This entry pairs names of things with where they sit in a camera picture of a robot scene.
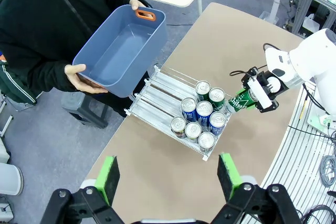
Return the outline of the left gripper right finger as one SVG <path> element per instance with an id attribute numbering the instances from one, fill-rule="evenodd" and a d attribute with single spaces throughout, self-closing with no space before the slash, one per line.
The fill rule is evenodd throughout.
<path id="1" fill-rule="evenodd" d="M 230 154 L 219 154 L 217 176 L 226 203 L 212 223 L 242 223 L 247 216 L 257 217 L 260 223 L 300 223 L 282 184 L 271 184 L 264 189 L 243 182 Z"/>

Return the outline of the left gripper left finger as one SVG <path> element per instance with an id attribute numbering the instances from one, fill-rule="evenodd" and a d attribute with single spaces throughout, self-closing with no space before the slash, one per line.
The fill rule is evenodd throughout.
<path id="1" fill-rule="evenodd" d="M 81 223 L 86 218 L 93 219 L 95 223 L 123 223 L 112 208 L 119 179 L 117 158 L 106 157 L 92 186 L 80 188 L 75 193 L 56 189 L 40 223 Z"/>

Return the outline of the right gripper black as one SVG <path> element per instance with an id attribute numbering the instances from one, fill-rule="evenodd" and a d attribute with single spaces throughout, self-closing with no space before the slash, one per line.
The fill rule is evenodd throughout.
<path id="1" fill-rule="evenodd" d="M 245 90 L 249 89 L 249 85 L 247 84 L 248 81 L 256 79 L 257 76 L 259 84 L 263 90 L 262 92 L 258 92 L 258 101 L 266 101 L 266 97 L 268 97 L 270 101 L 273 101 L 271 102 L 271 106 L 267 108 L 263 108 L 260 102 L 256 102 L 248 106 L 246 109 L 256 109 L 260 113 L 266 113 L 276 110 L 279 107 L 279 103 L 275 100 L 275 98 L 286 90 L 285 84 L 273 73 L 259 73 L 257 67 L 252 67 L 248 71 L 244 72 L 244 76 L 241 79 L 242 87 Z"/>

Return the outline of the person's right hand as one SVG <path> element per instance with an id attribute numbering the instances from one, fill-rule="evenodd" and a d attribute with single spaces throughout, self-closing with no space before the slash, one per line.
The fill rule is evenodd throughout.
<path id="1" fill-rule="evenodd" d="M 64 72 L 70 83 L 79 91 L 91 94 L 108 93 L 108 91 L 101 86 L 91 82 L 90 80 L 79 77 L 78 73 L 85 71 L 85 69 L 85 64 L 66 65 Z"/>

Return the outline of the person's left hand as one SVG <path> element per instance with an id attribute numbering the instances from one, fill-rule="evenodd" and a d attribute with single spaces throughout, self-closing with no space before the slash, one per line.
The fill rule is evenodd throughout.
<path id="1" fill-rule="evenodd" d="M 131 8 L 133 10 L 137 10 L 139 9 L 139 7 L 146 7 L 142 2 L 140 2 L 139 0 L 130 0 L 129 4 L 131 5 Z"/>

